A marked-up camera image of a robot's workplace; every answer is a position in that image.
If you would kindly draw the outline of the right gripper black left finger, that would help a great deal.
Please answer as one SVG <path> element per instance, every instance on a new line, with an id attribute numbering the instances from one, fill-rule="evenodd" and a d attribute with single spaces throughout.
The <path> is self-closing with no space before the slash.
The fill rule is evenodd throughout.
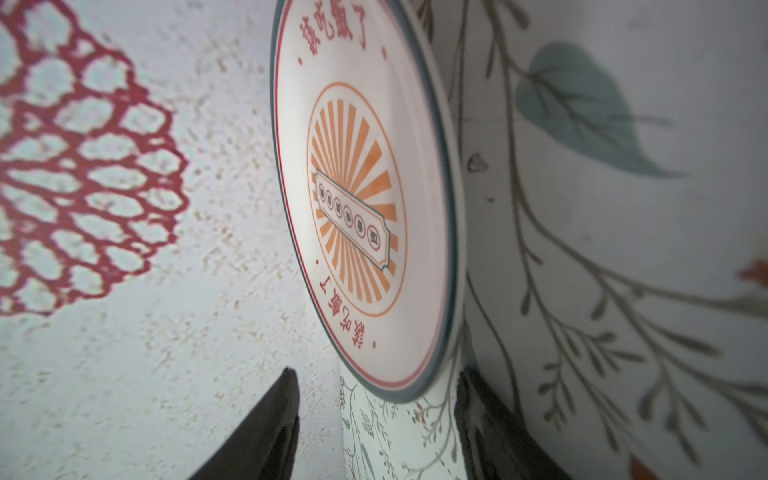
<path id="1" fill-rule="evenodd" d="M 296 371 L 285 368 L 191 480 L 289 480 L 300 431 Z"/>

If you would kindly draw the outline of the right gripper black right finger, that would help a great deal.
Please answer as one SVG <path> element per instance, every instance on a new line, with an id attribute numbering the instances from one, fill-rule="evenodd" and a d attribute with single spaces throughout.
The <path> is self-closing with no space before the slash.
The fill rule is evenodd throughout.
<path id="1" fill-rule="evenodd" d="M 480 374 L 460 373 L 454 418 L 469 480 L 568 480 Z"/>

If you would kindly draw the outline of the orange sunburst plate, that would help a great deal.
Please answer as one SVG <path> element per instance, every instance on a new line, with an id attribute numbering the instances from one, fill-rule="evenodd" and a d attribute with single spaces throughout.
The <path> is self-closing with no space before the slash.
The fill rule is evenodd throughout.
<path id="1" fill-rule="evenodd" d="M 457 140 L 406 1 L 281 1 L 270 103 L 278 179 L 311 302 L 357 381 L 423 395 L 461 328 Z"/>

